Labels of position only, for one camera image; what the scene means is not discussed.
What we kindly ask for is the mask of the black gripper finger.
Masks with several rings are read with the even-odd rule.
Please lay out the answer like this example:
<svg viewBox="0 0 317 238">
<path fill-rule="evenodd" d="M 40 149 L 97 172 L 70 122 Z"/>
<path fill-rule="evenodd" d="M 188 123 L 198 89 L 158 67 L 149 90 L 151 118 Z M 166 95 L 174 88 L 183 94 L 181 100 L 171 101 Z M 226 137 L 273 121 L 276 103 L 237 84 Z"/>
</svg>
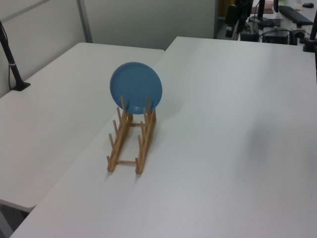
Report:
<svg viewBox="0 0 317 238">
<path fill-rule="evenodd" d="M 245 27 L 246 20 L 247 20 L 247 16 L 246 15 L 241 15 L 239 17 L 238 25 L 237 25 L 237 29 L 236 29 L 236 33 L 237 34 L 239 34 L 239 33 L 241 33 L 243 31 L 243 29 Z"/>
<path fill-rule="evenodd" d="M 228 7 L 225 23 L 227 24 L 226 27 L 226 34 L 225 36 L 231 38 L 233 35 L 233 29 L 235 26 L 235 18 L 236 18 L 236 5 L 231 4 Z"/>
</svg>

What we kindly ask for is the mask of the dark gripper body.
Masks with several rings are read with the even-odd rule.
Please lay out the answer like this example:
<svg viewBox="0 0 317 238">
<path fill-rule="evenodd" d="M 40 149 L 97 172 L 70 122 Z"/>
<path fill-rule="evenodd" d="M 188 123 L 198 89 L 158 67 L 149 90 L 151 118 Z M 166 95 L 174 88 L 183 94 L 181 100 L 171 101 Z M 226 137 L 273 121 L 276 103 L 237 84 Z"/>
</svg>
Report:
<svg viewBox="0 0 317 238">
<path fill-rule="evenodd" d="M 237 6 L 237 16 L 250 16 L 253 0 L 235 0 Z"/>
</svg>

